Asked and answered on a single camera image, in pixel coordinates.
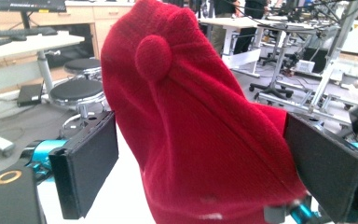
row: white desk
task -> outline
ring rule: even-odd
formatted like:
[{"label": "white desk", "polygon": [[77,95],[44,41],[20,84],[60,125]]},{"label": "white desk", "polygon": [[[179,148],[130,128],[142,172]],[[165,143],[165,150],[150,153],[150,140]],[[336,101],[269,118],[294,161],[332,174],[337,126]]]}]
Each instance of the white desk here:
[{"label": "white desk", "polygon": [[[258,58],[260,57],[260,41],[263,34],[263,27],[258,27],[258,24],[272,24],[272,23],[280,23],[279,21],[265,21],[265,20],[251,20],[247,17],[242,18],[208,18],[208,19],[199,19],[200,23],[210,24],[210,25],[222,25],[224,29],[226,29],[226,38],[225,45],[223,47],[222,60],[230,69],[240,68],[247,64],[251,64],[251,71],[244,72],[244,74],[252,76],[252,77],[260,77],[260,75],[255,73],[256,63]],[[256,36],[255,36],[255,45],[252,50],[240,53],[233,54],[230,49],[233,46],[234,40],[232,36],[237,32],[238,29],[241,28],[257,28]]]},{"label": "white desk", "polygon": [[35,62],[0,68],[0,90],[17,83],[43,77],[47,93],[49,93],[53,85],[44,50],[75,45],[81,41],[84,41],[84,37],[75,35],[34,35],[27,36],[26,41],[13,41],[0,46],[0,59],[36,54],[38,56]]}]

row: chair wheel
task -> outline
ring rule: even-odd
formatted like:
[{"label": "chair wheel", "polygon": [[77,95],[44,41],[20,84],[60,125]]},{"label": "chair wheel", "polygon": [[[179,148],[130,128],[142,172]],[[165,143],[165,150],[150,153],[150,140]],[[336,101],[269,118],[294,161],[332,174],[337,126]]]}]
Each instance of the chair wheel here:
[{"label": "chair wheel", "polygon": [[344,106],[344,110],[348,111],[348,110],[350,110],[350,109],[351,109],[351,105],[345,105],[345,106]]}]

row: stool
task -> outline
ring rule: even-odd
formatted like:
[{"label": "stool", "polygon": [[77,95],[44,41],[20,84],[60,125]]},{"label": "stool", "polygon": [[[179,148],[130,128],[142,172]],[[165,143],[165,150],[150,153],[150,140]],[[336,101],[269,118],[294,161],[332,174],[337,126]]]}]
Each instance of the stool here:
[{"label": "stool", "polygon": [[50,100],[56,105],[75,106],[77,115],[69,118],[60,129],[60,137],[65,138],[65,130],[69,122],[79,119],[78,126],[70,126],[70,129],[81,129],[87,126],[89,113],[87,106],[100,103],[105,110],[103,100],[103,84],[100,81],[86,79],[72,79],[54,87],[49,94]]},{"label": "stool", "polygon": [[63,70],[86,79],[101,80],[101,62],[97,59],[75,59],[66,63]]}]

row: red beanie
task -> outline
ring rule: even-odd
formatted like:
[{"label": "red beanie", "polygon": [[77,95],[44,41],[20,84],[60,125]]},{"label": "red beanie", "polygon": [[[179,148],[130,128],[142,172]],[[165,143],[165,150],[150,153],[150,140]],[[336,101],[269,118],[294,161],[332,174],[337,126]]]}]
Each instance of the red beanie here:
[{"label": "red beanie", "polygon": [[305,195],[286,112],[249,103],[194,13],[138,0],[102,51],[103,87],[157,223],[264,223]]}]

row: black rectangular pad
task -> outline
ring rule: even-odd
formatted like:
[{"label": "black rectangular pad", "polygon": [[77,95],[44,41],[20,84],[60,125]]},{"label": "black rectangular pad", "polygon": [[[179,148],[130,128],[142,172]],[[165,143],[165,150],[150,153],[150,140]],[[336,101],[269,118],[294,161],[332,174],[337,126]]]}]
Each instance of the black rectangular pad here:
[{"label": "black rectangular pad", "polygon": [[48,155],[65,219],[86,216],[118,159],[115,114],[95,115],[87,123]]},{"label": "black rectangular pad", "polygon": [[284,137],[310,194],[335,222],[358,218],[358,148],[315,124],[288,113]]}]

